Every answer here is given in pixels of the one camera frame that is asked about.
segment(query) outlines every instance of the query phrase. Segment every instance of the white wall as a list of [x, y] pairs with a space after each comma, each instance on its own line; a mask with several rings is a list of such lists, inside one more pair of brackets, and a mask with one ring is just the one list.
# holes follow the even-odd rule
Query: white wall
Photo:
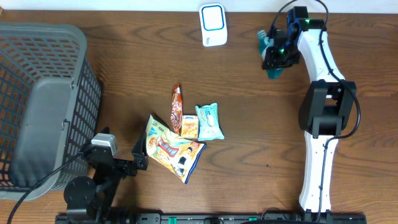
[[[197, 11], [206, 3], [219, 2], [229, 12], [276, 12], [288, 0], [0, 0], [4, 9]], [[324, 0], [330, 12], [398, 13], [398, 0]], [[294, 5], [310, 12], [323, 12], [314, 0]]]

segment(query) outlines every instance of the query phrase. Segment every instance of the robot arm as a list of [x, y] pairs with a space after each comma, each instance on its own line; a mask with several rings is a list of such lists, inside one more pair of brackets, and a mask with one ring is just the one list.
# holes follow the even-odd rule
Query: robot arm
[[[323, 160], [325, 171], [322, 189], [321, 212], [330, 211], [330, 179], [333, 155], [337, 140], [331, 141], [325, 153], [324, 143], [333, 136], [339, 136], [346, 127], [353, 99], [348, 91], [338, 83], [323, 59], [319, 46], [320, 32], [324, 21], [309, 19], [306, 7], [294, 7], [287, 14], [287, 32], [270, 30], [269, 34], [259, 34], [260, 51], [264, 59], [262, 68], [267, 70], [270, 78], [277, 78], [283, 68], [291, 67], [299, 62], [302, 55], [310, 76], [310, 88], [305, 95], [299, 111], [299, 125], [304, 130], [307, 155], [305, 162], [305, 177], [299, 203], [304, 211], [317, 213], [320, 205], [320, 188]], [[322, 33], [322, 44], [326, 58], [333, 73], [340, 79], [344, 76], [337, 69], [330, 52], [327, 33]], [[355, 84], [346, 82], [355, 92]], [[326, 99], [336, 101], [335, 105], [326, 104]]]
[[135, 223], [134, 216], [126, 208], [111, 206], [120, 180], [135, 177], [138, 170], [147, 169], [146, 135], [131, 152], [134, 161], [127, 161], [113, 158], [118, 145], [115, 136], [109, 134], [109, 128], [105, 130], [81, 148], [84, 160], [95, 168], [95, 174], [93, 178], [76, 177], [67, 184], [63, 192], [67, 213], [57, 216], [55, 223]]

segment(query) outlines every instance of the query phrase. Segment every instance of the gray plastic basket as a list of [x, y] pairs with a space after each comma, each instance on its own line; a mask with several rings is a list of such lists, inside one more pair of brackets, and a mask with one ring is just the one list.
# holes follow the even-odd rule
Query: gray plastic basket
[[[0, 198], [19, 198], [94, 135], [101, 90], [69, 25], [0, 23]], [[77, 159], [26, 199], [63, 189], [87, 163]]]

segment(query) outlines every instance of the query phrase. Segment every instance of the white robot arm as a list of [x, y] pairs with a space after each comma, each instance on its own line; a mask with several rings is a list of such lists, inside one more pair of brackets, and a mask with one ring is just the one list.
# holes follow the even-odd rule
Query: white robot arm
[[[299, 124], [307, 146], [299, 203], [306, 212], [327, 213], [331, 209], [331, 168], [338, 143], [335, 136], [347, 125], [356, 87], [353, 82], [341, 83], [345, 78], [333, 60], [325, 30], [322, 32], [323, 52], [321, 50], [323, 20], [309, 19], [306, 7], [294, 7], [287, 14], [287, 26], [286, 33], [272, 26], [268, 34], [258, 33], [262, 68], [270, 78], [277, 78], [282, 68], [298, 63], [301, 55], [305, 60], [311, 84], [299, 112]], [[326, 104], [327, 98], [332, 98], [336, 104]]]
[[[319, 35], [320, 29], [309, 29], [302, 32], [298, 38], [298, 50], [302, 54], [305, 64], [307, 66], [308, 74], [310, 75], [310, 82], [325, 80], [326, 82], [337, 82], [333, 78], [326, 67], [325, 61], [322, 57], [319, 48]], [[328, 34], [322, 33], [323, 49], [328, 58], [329, 64], [333, 72], [339, 79], [344, 80], [344, 76], [338, 71], [333, 56], [331, 55], [328, 45]], [[304, 210], [311, 210], [318, 212], [319, 209], [319, 195], [320, 195], [320, 182], [322, 175], [323, 156], [325, 148], [324, 143], [332, 138], [331, 135], [322, 135], [314, 138], [312, 134], [305, 131], [305, 144], [307, 147], [307, 155], [305, 157], [305, 175], [303, 189], [300, 194], [299, 202]], [[330, 205], [330, 179], [331, 167], [333, 163], [333, 155], [338, 140], [332, 141], [328, 146], [328, 154], [326, 155], [325, 174], [323, 179], [323, 199], [321, 205], [321, 212], [326, 212], [331, 209]]]

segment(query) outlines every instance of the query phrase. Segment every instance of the candy wrapper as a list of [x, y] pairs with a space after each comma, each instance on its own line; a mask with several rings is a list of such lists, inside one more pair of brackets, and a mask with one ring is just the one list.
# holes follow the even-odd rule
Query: candy wrapper
[[152, 115], [147, 122], [146, 135], [148, 155], [177, 175], [182, 182], [188, 183], [206, 144], [182, 138], [156, 121]]
[[214, 139], [224, 139], [218, 125], [218, 105], [212, 103], [211, 105], [195, 107], [199, 117], [199, 141], [208, 141]]
[[195, 115], [182, 116], [181, 137], [189, 139], [197, 139], [198, 130], [199, 130], [198, 116]]
[[180, 134], [182, 125], [182, 96], [180, 84], [173, 86], [172, 89], [172, 115], [170, 117], [174, 132]]

